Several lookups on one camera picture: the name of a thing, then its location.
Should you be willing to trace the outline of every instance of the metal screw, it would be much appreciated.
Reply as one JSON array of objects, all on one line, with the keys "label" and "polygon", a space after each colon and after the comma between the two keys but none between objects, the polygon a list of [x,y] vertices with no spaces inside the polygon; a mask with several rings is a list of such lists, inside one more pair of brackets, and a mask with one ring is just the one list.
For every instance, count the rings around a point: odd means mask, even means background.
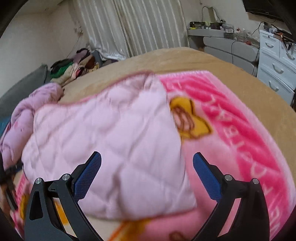
[{"label": "metal screw", "polygon": [[226,181],[231,181],[232,180],[232,176],[231,175],[225,175],[225,180]]},{"label": "metal screw", "polygon": [[67,181],[69,178],[70,178],[70,175],[69,175],[69,174],[65,174],[65,175],[62,177],[62,179],[63,179],[64,181]]},{"label": "metal screw", "polygon": [[40,182],[42,182],[41,178],[37,178],[36,181],[35,181],[36,184],[39,184]]},{"label": "metal screw", "polygon": [[257,178],[254,178],[252,181],[254,184],[259,184],[259,180]]}]

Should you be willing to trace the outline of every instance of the drawer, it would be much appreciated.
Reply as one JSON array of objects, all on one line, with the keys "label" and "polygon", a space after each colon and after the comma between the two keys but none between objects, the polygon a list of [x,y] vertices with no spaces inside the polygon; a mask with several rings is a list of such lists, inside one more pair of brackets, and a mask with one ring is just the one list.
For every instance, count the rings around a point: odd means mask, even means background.
[{"label": "drawer", "polygon": [[292,103],[294,91],[267,69],[260,67],[257,78],[278,93],[289,105]]},{"label": "drawer", "polygon": [[296,69],[287,64],[285,61],[282,61],[280,58],[276,58],[264,50],[260,50],[259,66],[264,66],[265,69],[281,79],[291,89],[295,89]]},{"label": "drawer", "polygon": [[266,50],[279,57],[280,40],[267,34],[260,34],[260,49]]},{"label": "drawer", "polygon": [[280,42],[280,46],[280,59],[296,68],[296,45],[293,44],[289,51],[283,42]]}]

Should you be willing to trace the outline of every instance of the silver satin curtain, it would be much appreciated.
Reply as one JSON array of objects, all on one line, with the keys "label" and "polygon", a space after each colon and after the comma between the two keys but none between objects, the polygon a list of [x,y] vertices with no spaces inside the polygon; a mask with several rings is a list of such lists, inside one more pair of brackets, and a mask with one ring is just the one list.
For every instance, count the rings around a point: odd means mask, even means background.
[{"label": "silver satin curtain", "polygon": [[189,45],[179,0],[74,0],[93,49],[123,60]]}]

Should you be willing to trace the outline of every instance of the brown bedspread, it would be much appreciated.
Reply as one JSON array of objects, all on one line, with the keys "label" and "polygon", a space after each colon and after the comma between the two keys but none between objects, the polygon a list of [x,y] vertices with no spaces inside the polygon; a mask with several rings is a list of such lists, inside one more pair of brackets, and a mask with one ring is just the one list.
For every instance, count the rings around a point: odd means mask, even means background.
[{"label": "brown bedspread", "polygon": [[132,72],[208,70],[232,90],[258,117],[285,156],[296,183],[296,113],[273,90],[244,70],[190,48],[161,49],[103,67],[65,87],[61,103],[80,100]]}]

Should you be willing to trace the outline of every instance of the drawer handle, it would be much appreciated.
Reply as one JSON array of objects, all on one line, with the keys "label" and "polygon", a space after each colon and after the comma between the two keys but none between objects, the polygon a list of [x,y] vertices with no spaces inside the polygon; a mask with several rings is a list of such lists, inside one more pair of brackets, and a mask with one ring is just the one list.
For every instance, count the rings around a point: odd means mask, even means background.
[{"label": "drawer handle", "polygon": [[277,91],[279,90],[279,88],[276,87],[275,85],[273,85],[273,84],[271,83],[271,81],[269,81],[269,86],[270,86],[270,88],[272,88],[272,90],[274,90],[275,92],[277,92]]},{"label": "drawer handle", "polygon": [[284,71],[282,69],[279,69],[278,67],[275,66],[275,64],[272,64],[272,66],[274,67],[274,70],[279,73],[282,74]]},{"label": "drawer handle", "polygon": [[269,47],[269,48],[273,48],[274,46],[272,44],[269,44],[267,42],[265,42],[266,46]]},{"label": "drawer handle", "polygon": [[289,53],[287,53],[287,52],[286,52],[286,54],[287,54],[287,56],[288,56],[289,59],[291,59],[291,60],[295,60],[295,57],[293,57],[291,54],[289,54]]}]

